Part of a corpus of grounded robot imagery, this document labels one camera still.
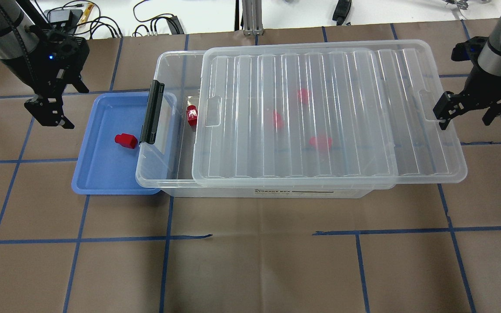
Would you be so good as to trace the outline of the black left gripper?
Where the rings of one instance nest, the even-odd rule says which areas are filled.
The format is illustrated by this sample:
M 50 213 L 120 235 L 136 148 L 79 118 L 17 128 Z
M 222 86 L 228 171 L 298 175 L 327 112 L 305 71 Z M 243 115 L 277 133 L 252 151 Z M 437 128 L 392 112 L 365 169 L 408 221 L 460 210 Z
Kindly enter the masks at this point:
M 75 129 L 75 125 L 63 110 L 63 92 L 68 85 L 72 85 L 79 93 L 89 92 L 82 81 L 83 69 L 82 65 L 57 69 L 55 74 L 42 84 L 39 91 L 34 92 L 34 97 L 24 102 L 25 109 L 40 125 Z

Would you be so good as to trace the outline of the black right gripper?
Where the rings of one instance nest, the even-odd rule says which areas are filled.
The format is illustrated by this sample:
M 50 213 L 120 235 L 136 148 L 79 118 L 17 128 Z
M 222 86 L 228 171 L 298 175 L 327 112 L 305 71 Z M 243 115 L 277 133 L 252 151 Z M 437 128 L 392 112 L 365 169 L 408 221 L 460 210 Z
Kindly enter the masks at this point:
M 473 110 L 486 112 L 482 117 L 485 126 L 491 125 L 501 115 L 501 77 L 474 66 L 464 89 L 460 93 L 445 91 L 433 108 L 441 130 L 446 130 L 452 119 Z

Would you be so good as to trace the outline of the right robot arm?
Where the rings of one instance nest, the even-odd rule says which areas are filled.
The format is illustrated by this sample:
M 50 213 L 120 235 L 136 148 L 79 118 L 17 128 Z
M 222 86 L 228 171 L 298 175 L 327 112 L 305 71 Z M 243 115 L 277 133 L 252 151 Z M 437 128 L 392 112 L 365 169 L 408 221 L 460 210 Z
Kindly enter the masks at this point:
M 473 110 L 485 110 L 484 125 L 501 115 L 501 16 L 488 37 L 472 37 L 455 45 L 454 62 L 471 61 L 473 67 L 460 93 L 446 91 L 433 108 L 441 130 L 452 119 Z

